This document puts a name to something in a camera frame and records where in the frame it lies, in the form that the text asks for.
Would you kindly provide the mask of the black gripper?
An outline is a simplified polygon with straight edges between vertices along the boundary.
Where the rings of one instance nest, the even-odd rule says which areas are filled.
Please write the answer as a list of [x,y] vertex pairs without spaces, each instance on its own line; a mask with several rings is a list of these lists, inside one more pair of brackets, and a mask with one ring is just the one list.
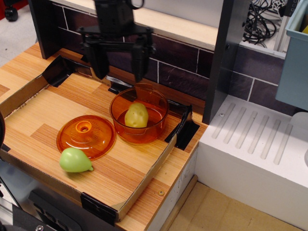
[[135,81],[140,82],[148,71],[150,53],[154,53],[153,29],[135,23],[135,6],[130,0],[96,0],[98,24],[80,27],[82,49],[97,78],[109,73],[107,51],[131,51],[131,67]]

